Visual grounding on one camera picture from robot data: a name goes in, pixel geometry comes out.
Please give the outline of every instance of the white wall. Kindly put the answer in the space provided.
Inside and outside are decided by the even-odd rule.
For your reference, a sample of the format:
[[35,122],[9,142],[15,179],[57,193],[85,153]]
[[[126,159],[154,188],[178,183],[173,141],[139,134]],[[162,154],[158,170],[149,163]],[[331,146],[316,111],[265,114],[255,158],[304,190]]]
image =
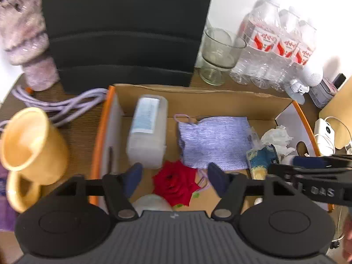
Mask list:
[[22,68],[11,65],[8,62],[6,53],[0,46],[0,105],[4,102],[8,92],[22,73]]
[[[212,0],[209,21],[213,27],[236,32],[242,18],[251,11],[257,0]],[[318,30],[318,45],[311,59],[322,66],[330,58],[340,60],[338,71],[352,75],[352,0],[279,0],[281,9],[295,7],[302,19],[311,17]],[[324,75],[331,75],[325,67]]]

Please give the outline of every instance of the metal screw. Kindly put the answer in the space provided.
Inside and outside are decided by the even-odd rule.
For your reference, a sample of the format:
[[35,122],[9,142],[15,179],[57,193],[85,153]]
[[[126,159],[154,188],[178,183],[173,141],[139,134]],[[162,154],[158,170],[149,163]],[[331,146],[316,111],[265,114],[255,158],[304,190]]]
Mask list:
[[123,209],[121,211],[119,211],[119,213],[117,213],[117,216],[119,218],[132,218],[134,217],[135,212],[131,209]]
[[228,218],[231,216],[231,211],[229,211],[228,209],[222,208],[222,209],[217,209],[216,211],[214,211],[214,214],[220,218]]

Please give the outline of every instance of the clear glass cup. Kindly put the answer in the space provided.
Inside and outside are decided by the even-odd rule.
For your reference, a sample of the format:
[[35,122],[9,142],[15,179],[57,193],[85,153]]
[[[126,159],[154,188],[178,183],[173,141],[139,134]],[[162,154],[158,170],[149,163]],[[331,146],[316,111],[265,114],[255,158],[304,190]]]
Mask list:
[[246,42],[230,31],[219,28],[205,30],[200,77],[208,84],[223,84],[223,75],[236,65],[245,47]]

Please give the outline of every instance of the lavender knit fabric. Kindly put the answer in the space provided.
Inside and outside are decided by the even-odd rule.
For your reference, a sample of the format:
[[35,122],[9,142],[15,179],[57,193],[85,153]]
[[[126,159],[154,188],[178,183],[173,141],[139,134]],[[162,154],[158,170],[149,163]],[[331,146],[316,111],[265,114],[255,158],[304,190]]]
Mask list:
[[210,117],[198,124],[179,122],[181,160],[196,169],[206,169],[210,162],[223,171],[248,169],[246,152],[252,148],[248,129],[247,117]]

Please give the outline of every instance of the small bottle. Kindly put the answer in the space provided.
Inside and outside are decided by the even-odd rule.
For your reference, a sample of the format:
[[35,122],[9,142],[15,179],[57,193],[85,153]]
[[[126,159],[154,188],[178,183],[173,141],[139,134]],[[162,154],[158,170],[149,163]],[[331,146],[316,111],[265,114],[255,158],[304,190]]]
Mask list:
[[127,139],[126,153],[131,165],[141,163],[146,169],[162,166],[166,149],[167,117],[168,101],[164,97],[140,97]]

